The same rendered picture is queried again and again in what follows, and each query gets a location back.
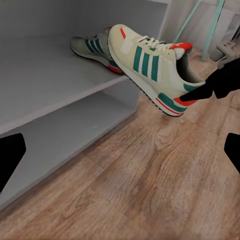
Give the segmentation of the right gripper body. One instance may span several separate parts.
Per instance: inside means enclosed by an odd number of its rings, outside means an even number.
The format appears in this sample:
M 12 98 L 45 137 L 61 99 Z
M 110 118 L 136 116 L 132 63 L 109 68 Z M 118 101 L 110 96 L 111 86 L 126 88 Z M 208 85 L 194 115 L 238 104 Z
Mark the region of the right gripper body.
M 240 57 L 214 71 L 208 79 L 218 99 L 225 98 L 230 92 L 239 90 Z

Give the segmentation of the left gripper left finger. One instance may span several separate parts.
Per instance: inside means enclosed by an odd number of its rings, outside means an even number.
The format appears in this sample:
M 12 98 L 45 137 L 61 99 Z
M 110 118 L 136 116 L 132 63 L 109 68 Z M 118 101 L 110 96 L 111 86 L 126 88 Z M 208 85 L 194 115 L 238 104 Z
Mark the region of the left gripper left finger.
M 26 152 L 21 133 L 0 138 L 0 193 Z

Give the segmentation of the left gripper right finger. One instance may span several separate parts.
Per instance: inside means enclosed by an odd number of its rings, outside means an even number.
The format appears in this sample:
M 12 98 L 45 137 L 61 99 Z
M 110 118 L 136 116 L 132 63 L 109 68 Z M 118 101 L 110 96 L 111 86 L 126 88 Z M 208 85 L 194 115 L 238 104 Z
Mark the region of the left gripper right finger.
M 240 134 L 229 133 L 227 135 L 224 151 L 240 173 Z

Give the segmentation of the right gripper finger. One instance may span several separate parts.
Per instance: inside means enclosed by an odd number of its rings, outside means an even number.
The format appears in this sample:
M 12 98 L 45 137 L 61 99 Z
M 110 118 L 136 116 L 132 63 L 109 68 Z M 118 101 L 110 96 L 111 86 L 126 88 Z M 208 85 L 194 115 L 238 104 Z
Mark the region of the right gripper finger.
M 213 87 L 211 86 L 209 79 L 206 78 L 205 84 L 188 92 L 180 97 L 183 102 L 209 99 L 213 95 Z

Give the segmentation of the gym shoe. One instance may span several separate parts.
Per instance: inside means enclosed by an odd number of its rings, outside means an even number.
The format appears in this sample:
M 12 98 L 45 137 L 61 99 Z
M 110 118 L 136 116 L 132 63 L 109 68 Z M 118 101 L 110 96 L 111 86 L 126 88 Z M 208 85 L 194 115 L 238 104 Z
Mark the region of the gym shoe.
M 70 40 L 70 47 L 82 58 L 98 61 L 112 72 L 123 73 L 113 62 L 108 51 L 107 39 L 110 29 L 107 28 L 99 35 L 90 35 L 85 38 L 73 37 Z
M 124 24 L 111 27 L 107 45 L 111 59 L 156 107 L 170 117 L 181 117 L 197 100 L 180 97 L 206 83 L 192 68 L 189 42 L 166 44 L 142 36 Z

